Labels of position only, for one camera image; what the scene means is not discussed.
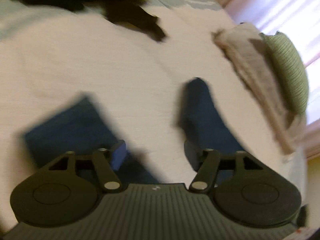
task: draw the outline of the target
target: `pillow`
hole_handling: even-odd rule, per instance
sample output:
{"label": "pillow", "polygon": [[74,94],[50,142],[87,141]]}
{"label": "pillow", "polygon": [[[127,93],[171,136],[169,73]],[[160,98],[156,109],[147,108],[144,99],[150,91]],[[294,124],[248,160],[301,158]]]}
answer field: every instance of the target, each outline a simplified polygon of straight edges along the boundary
{"label": "pillow", "polygon": [[274,36],[261,34],[271,50],[274,71],[292,111],[304,114],[308,103],[308,78],[299,53],[290,39],[281,32]]}
{"label": "pillow", "polygon": [[290,111],[273,72],[268,46],[260,31],[250,23],[222,30],[214,41],[232,61],[236,73],[261,106],[283,152],[290,154],[299,145],[306,126],[305,116]]}

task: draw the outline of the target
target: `curtain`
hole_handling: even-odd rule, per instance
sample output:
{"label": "curtain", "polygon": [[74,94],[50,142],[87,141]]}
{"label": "curtain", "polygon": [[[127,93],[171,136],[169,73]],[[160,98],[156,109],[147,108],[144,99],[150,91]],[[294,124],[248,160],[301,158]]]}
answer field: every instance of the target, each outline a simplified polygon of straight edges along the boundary
{"label": "curtain", "polygon": [[317,134],[320,146],[320,0],[231,0],[225,10],[238,24],[251,22],[269,35],[279,30],[292,40],[309,80],[307,134]]}

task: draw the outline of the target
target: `metal rivet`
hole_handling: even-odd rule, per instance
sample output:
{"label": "metal rivet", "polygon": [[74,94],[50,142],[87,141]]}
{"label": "metal rivet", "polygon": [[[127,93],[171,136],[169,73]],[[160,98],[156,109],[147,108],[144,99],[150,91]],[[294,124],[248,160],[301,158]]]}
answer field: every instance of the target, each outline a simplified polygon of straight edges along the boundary
{"label": "metal rivet", "polygon": [[204,181],[196,181],[192,183],[191,186],[195,189],[203,190],[208,187],[208,184],[206,184]]}
{"label": "metal rivet", "polygon": [[118,189],[118,188],[120,188],[120,184],[116,181],[109,181],[104,184],[104,187],[106,189]]}
{"label": "metal rivet", "polygon": [[161,189],[161,188],[159,186],[155,186],[152,188],[152,190],[155,190],[155,191],[157,191],[158,189]]}

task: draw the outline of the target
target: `green striped pillow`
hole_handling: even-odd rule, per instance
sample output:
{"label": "green striped pillow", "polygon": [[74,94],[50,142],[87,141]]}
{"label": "green striped pillow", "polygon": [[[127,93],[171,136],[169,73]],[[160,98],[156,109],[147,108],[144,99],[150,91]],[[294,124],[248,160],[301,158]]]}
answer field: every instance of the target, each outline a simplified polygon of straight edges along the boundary
{"label": "green striped pillow", "polygon": [[306,111],[308,103],[308,78],[299,53],[290,39],[281,32],[260,36],[271,50],[275,74],[279,78],[288,105],[297,114]]}

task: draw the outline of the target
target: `blue fabric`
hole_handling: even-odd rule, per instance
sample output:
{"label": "blue fabric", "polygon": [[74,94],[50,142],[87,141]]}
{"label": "blue fabric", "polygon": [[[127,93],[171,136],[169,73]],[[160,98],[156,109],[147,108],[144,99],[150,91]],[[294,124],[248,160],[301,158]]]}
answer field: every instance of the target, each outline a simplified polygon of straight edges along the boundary
{"label": "blue fabric", "polygon": [[198,164],[192,152],[197,150],[210,148],[227,155],[244,151],[223,123],[214,106],[209,88],[201,78],[190,81],[184,88],[179,125],[188,141],[185,144],[185,154],[195,170]]}
{"label": "blue fabric", "polygon": [[[27,148],[38,167],[59,155],[74,151],[77,155],[90,154],[97,148],[110,149],[118,139],[100,118],[88,95],[70,108],[24,134]],[[121,144],[112,154],[111,168],[123,183],[158,183],[141,163]],[[91,171],[84,171],[92,181]]]}

